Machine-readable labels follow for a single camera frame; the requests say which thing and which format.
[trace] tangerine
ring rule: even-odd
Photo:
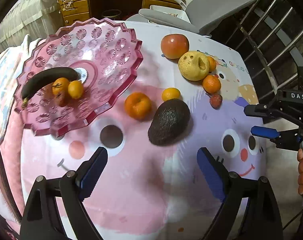
[[[216,60],[214,60],[212,57],[207,56],[209,61],[209,71],[213,72],[216,69]]]
[[[56,79],[52,85],[53,95],[58,95],[59,92],[67,92],[69,86],[69,80],[67,78]]]
[[[221,89],[221,83],[218,77],[214,75],[208,75],[203,80],[203,88],[210,94],[217,93]]]
[[[125,111],[134,119],[144,119],[151,109],[152,102],[144,93],[134,92],[125,100]]]
[[[179,99],[179,97],[180,91],[177,88],[166,88],[161,94],[161,98],[163,101],[167,101],[173,98]]]
[[[68,93],[71,96],[71,98],[79,99],[83,95],[83,92],[84,92],[84,87],[80,81],[75,80],[70,82],[68,86]]]

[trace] banana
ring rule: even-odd
[[[56,79],[65,77],[69,81],[77,80],[77,72],[69,67],[57,67],[43,70],[34,75],[23,86],[21,97],[23,99],[23,108],[27,106],[27,102],[35,93],[44,86],[53,83]]]

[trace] bruised pear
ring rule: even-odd
[[[184,78],[198,81],[208,75],[210,62],[204,53],[189,51],[179,59],[178,68]]]

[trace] bed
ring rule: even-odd
[[[57,0],[18,0],[0,24],[0,52],[19,46],[26,34],[45,39],[63,25]]]

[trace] screw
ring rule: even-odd
[[[68,171],[67,173],[66,173],[66,176],[67,177],[72,177],[72,176],[74,176],[75,175],[75,172],[74,171]]]
[[[44,179],[44,176],[40,175],[36,178],[37,182],[41,182]]]
[[[236,172],[234,172],[234,171],[231,171],[230,173],[229,173],[229,177],[231,177],[231,178],[237,178],[238,177],[238,174],[236,173]]]
[[[268,179],[267,179],[265,176],[261,176],[261,177],[260,177],[260,180],[261,180],[263,183],[267,183],[267,182],[268,182]]]

